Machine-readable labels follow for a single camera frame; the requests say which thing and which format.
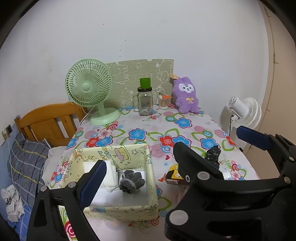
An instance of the electric fan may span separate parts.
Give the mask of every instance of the electric fan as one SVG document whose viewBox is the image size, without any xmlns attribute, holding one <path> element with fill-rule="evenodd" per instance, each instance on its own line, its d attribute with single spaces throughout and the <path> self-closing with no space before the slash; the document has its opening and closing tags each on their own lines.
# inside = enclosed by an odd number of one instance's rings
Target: electric fan
<svg viewBox="0 0 296 241">
<path fill-rule="evenodd" d="M 254 129 L 259 124 L 261 107 L 254 98 L 247 97 L 241 101 L 232 96 L 227 105 L 237 116 L 231 123 L 233 127 L 246 126 Z"/>
<path fill-rule="evenodd" d="M 68 71 L 65 81 L 66 92 L 76 104 L 83 107 L 98 106 L 91 116 L 95 126 L 115 121 L 120 112 L 115 108 L 104 108 L 103 102 L 111 92 L 113 78 L 107 65 L 95 59 L 83 59 Z"/>
</svg>

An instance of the gray plaid fabric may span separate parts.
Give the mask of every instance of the gray plaid fabric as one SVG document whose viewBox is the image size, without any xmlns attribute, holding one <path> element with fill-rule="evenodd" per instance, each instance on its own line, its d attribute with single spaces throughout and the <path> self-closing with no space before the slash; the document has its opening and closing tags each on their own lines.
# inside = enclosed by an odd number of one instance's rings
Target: gray plaid fabric
<svg viewBox="0 0 296 241">
<path fill-rule="evenodd" d="M 7 169 L 10 179 L 26 204 L 33 207 L 35 196 L 44 185 L 41 179 L 49 148 L 42 142 L 25 140 L 22 133 L 15 138 Z"/>
</svg>

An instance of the patterned headboard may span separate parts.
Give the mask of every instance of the patterned headboard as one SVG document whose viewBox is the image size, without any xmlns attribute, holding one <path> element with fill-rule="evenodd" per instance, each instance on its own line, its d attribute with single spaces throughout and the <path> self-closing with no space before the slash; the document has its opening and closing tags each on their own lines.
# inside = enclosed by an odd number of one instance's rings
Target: patterned headboard
<svg viewBox="0 0 296 241">
<path fill-rule="evenodd" d="M 15 118 L 15 123 L 19 132 L 31 141 L 43 141 L 46 138 L 53 147 L 66 146 L 76 132 L 72 115 L 77 114 L 81 121 L 85 116 L 82 108 L 73 102 L 46 105 L 30 111 L 21 119 Z M 64 137 L 57 118 L 61 119 L 68 138 Z"/>
</svg>

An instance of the green cap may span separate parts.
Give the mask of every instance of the green cap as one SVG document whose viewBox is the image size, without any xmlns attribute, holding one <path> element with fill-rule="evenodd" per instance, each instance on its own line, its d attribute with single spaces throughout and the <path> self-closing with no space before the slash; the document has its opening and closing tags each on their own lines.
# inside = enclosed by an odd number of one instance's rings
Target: green cap
<svg viewBox="0 0 296 241">
<path fill-rule="evenodd" d="M 142 89 L 149 89 L 151 87 L 150 78 L 141 78 L 140 79 L 140 87 Z"/>
</svg>

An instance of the fan base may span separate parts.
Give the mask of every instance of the fan base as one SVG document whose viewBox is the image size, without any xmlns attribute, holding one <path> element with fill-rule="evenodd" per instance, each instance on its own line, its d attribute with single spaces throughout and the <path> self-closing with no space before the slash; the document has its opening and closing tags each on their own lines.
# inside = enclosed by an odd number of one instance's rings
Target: fan base
<svg viewBox="0 0 296 241">
<path fill-rule="evenodd" d="M 115 108 L 105 108 L 105 114 L 94 114 L 91 116 L 91 124 L 94 126 L 102 126 L 112 123 L 120 116 L 120 112 Z"/>
</svg>

